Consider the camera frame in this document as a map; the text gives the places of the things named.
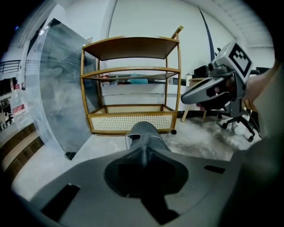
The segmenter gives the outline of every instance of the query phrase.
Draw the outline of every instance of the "shelf rack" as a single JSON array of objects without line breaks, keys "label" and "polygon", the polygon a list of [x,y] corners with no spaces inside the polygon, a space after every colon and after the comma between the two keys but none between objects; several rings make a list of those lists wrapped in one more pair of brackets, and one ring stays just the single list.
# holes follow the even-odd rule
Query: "shelf rack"
[{"label": "shelf rack", "polygon": [[[181,89],[181,50],[179,32],[183,26],[179,26],[171,38],[166,37],[127,37],[118,36],[100,40],[82,47],[81,57],[81,89],[83,105],[90,129],[98,135],[123,135],[129,132],[133,125],[139,121],[147,121],[153,124],[159,132],[168,132],[175,129],[178,105]],[[168,55],[177,47],[178,69],[168,67]],[[84,74],[85,52],[93,55],[98,60],[98,70]],[[117,67],[100,70],[100,62],[122,58],[155,58],[164,59],[165,67]],[[129,77],[101,78],[101,74],[128,71],[128,70],[152,70],[165,73],[137,76],[133,79],[164,79],[165,101],[164,104],[131,104],[131,105],[104,105],[101,90],[101,82],[110,80],[123,80]],[[178,75],[177,100],[175,110],[167,104],[168,78]],[[83,80],[98,80],[98,95],[100,108],[89,112]]]}]

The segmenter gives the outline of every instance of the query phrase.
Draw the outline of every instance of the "concrete floor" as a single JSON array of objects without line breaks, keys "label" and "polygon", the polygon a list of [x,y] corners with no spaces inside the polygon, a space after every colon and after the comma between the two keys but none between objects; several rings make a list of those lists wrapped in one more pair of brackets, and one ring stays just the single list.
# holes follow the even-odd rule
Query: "concrete floor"
[{"label": "concrete floor", "polygon": [[[165,143],[174,153],[218,160],[230,160],[234,151],[247,149],[260,140],[256,133],[249,143],[249,131],[242,125],[230,124],[221,129],[228,118],[188,118],[184,123],[177,119],[177,134],[162,134]],[[71,167],[83,161],[126,149],[124,137],[100,137],[92,135],[73,160],[59,151],[43,146],[21,169],[12,183],[13,190],[30,200],[44,185]]]}]

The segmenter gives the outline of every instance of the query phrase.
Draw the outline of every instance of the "white wall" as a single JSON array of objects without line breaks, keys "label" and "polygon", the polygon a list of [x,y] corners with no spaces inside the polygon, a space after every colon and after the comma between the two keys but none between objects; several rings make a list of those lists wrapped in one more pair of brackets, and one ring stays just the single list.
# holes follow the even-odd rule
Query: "white wall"
[{"label": "white wall", "polygon": [[189,2],[190,4],[199,7],[202,12],[207,12],[211,16],[217,19],[226,30],[228,30],[233,37],[239,39],[239,43],[243,43],[244,46],[247,46],[247,39],[244,36],[243,31],[240,29],[234,18],[230,16],[230,13],[234,11],[231,9],[224,10],[222,7],[227,6],[231,3],[236,3],[237,5],[242,5],[241,0],[183,0]]},{"label": "white wall", "polygon": [[[199,9],[181,0],[118,0],[110,37],[164,36],[171,37],[182,24],[180,32],[181,77],[210,62],[209,43]],[[108,67],[118,66],[165,66],[159,59],[124,59],[108,61]],[[169,67],[178,68],[175,49],[169,55]]]},{"label": "white wall", "polygon": [[252,69],[256,69],[256,67],[271,68],[274,64],[274,48],[273,47],[248,48],[248,54],[253,62]]},{"label": "white wall", "polygon": [[235,38],[227,29],[225,29],[217,20],[215,20],[208,13],[202,11],[202,14],[206,20],[207,26],[210,31],[214,51],[218,54],[218,47],[222,49],[225,45],[230,43]]},{"label": "white wall", "polygon": [[[177,100],[177,85],[168,85],[167,106],[175,109]],[[181,86],[181,94],[189,87]],[[102,88],[104,103],[113,104],[164,104],[164,84],[128,84],[120,86],[106,86]],[[186,109],[186,105],[179,102],[179,111]],[[191,110],[199,110],[191,105]]]}]

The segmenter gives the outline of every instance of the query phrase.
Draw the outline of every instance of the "blue object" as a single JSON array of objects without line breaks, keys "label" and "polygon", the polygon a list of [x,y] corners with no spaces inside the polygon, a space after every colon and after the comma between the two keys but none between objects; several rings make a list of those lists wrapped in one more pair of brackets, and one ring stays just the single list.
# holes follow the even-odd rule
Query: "blue object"
[{"label": "blue object", "polygon": [[[133,73],[131,74],[130,77],[135,77],[135,76],[140,76],[140,75],[138,75],[137,73]],[[147,79],[129,79],[129,82],[131,84],[147,84],[148,80]]]}]

